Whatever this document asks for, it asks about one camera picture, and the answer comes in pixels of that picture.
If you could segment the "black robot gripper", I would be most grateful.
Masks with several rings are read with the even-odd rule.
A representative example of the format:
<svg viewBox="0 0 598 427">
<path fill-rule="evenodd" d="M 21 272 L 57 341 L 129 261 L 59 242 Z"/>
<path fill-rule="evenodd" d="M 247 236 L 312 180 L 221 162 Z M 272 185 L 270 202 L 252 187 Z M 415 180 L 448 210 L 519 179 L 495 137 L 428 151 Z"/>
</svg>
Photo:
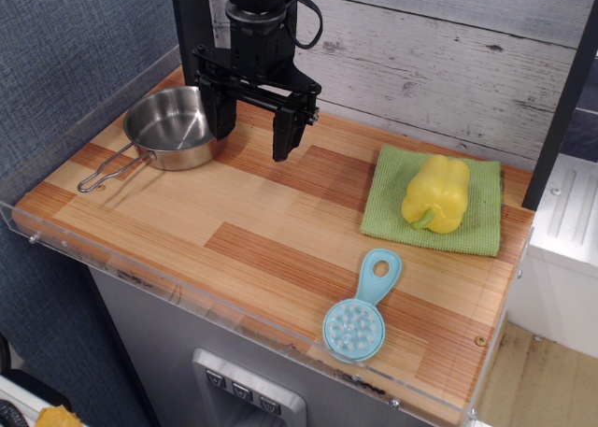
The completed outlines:
<svg viewBox="0 0 598 427">
<path fill-rule="evenodd" d="M 295 66 L 295 50 L 312 48 L 320 34 L 305 44 L 296 37 L 295 15 L 243 15 L 231 19 L 229 48 L 196 47 L 195 83 L 210 133 L 223 140 L 234 130 L 239 101 L 269 110 L 273 160 L 287 160 L 306 125 L 318 119 L 321 92 L 320 84 Z"/>
</svg>

